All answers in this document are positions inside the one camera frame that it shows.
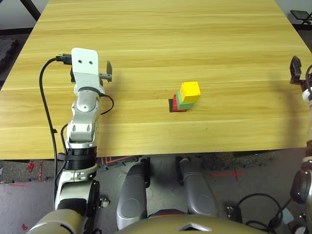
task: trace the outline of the wood grain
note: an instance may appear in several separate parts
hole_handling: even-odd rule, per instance
[[[73,47],[97,50],[101,72],[106,60],[114,68],[99,156],[305,146],[308,107],[289,65],[297,55],[305,71],[311,53],[273,0],[50,0],[0,92],[1,159],[53,157],[38,76]],[[44,74],[58,131],[72,117],[69,72],[55,63]],[[199,101],[169,113],[194,80]]]

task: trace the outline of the stacked blocks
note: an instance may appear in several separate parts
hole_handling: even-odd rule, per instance
[[[191,109],[194,103],[198,101],[199,97],[200,89],[197,81],[182,83],[180,91],[174,95],[173,111],[182,112]]]

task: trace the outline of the silver robot arm segment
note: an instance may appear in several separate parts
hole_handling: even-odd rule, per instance
[[[98,71],[98,53],[74,48],[71,55],[72,82],[77,99],[72,104],[73,118],[67,126],[64,166],[58,182],[55,211],[47,214],[28,233],[91,233],[100,207],[97,173],[98,119],[100,98],[105,96],[101,79],[111,81]]]
[[[290,195],[295,202],[306,205],[306,222],[310,232],[312,232],[312,74],[309,73],[311,68],[312,65],[308,67],[305,79],[301,80],[301,61],[296,56],[292,58],[290,83],[301,86],[302,98],[309,104],[309,126],[306,155],[302,159],[301,170],[294,177]]]

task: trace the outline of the red tape mark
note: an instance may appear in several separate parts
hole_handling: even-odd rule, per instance
[[[210,174],[210,176],[214,176],[214,177],[220,177],[220,176],[235,176],[236,181],[238,181],[238,176],[242,176],[244,175],[243,172],[237,172],[234,169],[234,172],[228,172],[228,173],[213,173]]]
[[[42,180],[42,165],[43,165],[43,160],[40,161],[40,166],[39,166],[39,182]]]
[[[25,224],[23,224],[23,225],[21,226],[21,228],[22,228],[24,231],[26,231],[26,230],[28,229],[28,227],[25,226]]]
[[[237,174],[236,169],[234,169],[234,173],[235,173],[235,179],[236,179],[236,181],[238,181],[238,174]]]
[[[8,184],[8,185],[13,186],[13,187],[24,187],[24,188],[30,188],[31,187],[28,184]]]
[[[210,174],[210,176],[214,176],[214,177],[220,177],[220,176],[234,176],[234,175],[238,175],[238,176],[242,176],[244,175],[243,172],[229,172],[229,173],[213,173]]]
[[[30,161],[29,164],[26,166],[26,169],[27,169],[28,172],[32,172],[34,167],[35,167],[34,162]]]

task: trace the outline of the gray floor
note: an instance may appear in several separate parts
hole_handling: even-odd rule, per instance
[[[283,205],[290,197],[289,191],[295,172],[300,168],[304,149],[275,151],[277,160],[266,166],[237,169],[243,172],[238,181],[234,176],[215,177],[211,173],[223,171],[203,170],[201,160],[193,157],[192,162],[201,168],[207,182],[211,186],[220,209],[220,216],[226,218],[225,207],[228,203],[236,203],[242,197],[251,193],[268,193]],[[96,226],[102,228],[103,233],[111,234],[117,230],[116,208],[118,195],[123,180],[132,163],[126,166],[110,168],[97,174],[96,179],[101,184],[101,194],[107,196],[111,203],[102,208],[97,217]],[[183,194],[183,187],[176,181],[175,157],[155,156],[151,158],[153,176],[151,186],[147,189],[148,214],[160,209],[176,208],[187,211],[187,203]],[[51,180],[47,182],[28,182],[20,185],[30,187],[15,187],[9,184],[0,185],[1,213],[0,227],[2,234],[23,234],[22,225],[32,227],[43,215],[52,210]],[[261,197],[251,198],[242,204],[243,220],[256,219],[268,222],[277,211],[273,203]],[[291,203],[288,208],[298,217],[303,207]],[[287,225],[281,225],[278,234],[290,233]]]
[[[0,80],[6,80],[7,76],[9,75],[18,55],[20,54],[25,42],[27,41],[29,37],[29,34],[16,34],[16,35],[7,35],[7,36],[0,36],[0,46],[2,40],[12,40],[16,39],[18,41],[18,46],[14,50],[14,53],[12,54],[11,61],[7,64],[6,68],[2,71],[0,71]]]

